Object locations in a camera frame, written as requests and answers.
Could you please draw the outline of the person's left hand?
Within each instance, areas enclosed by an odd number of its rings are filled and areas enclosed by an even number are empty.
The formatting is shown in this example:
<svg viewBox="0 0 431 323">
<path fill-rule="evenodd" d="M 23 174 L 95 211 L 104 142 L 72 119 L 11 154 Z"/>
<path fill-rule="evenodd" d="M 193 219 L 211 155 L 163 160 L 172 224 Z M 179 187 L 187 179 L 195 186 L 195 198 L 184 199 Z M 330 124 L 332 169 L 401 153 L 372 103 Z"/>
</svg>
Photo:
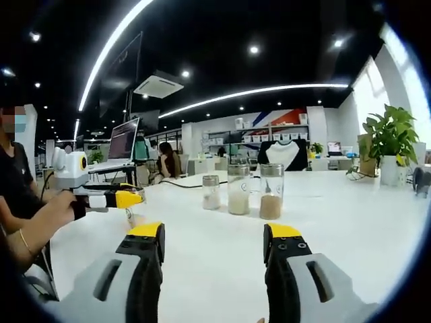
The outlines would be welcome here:
<svg viewBox="0 0 431 323">
<path fill-rule="evenodd" d="M 37 212 L 34 220 L 41 238 L 50 239 L 56 231 L 75 219 L 71 206 L 74 201 L 76 201 L 75 195 L 68 190 L 63 190 Z"/>
</svg>

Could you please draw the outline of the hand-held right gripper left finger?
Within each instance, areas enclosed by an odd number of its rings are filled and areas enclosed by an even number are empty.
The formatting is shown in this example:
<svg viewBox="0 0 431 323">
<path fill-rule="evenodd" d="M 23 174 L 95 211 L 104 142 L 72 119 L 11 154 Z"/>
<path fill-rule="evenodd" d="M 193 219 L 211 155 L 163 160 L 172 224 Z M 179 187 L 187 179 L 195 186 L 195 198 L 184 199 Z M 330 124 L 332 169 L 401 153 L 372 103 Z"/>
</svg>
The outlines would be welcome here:
<svg viewBox="0 0 431 323">
<path fill-rule="evenodd" d="M 56 316 L 61 322 L 157 322 L 164 255 L 162 222 L 133 228 L 115 252 L 78 274 L 56 302 Z"/>
</svg>

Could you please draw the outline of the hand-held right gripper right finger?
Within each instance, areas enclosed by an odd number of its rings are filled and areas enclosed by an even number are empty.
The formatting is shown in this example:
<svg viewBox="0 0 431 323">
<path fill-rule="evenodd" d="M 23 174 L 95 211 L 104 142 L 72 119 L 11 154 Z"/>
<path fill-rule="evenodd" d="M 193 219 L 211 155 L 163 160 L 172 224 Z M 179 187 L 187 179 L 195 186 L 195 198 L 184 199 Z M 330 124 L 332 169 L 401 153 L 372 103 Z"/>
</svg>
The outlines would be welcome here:
<svg viewBox="0 0 431 323">
<path fill-rule="evenodd" d="M 263 260 L 270 322 L 367 322 L 379 307 L 363 302 L 351 277 L 293 227 L 265 224 Z"/>
</svg>

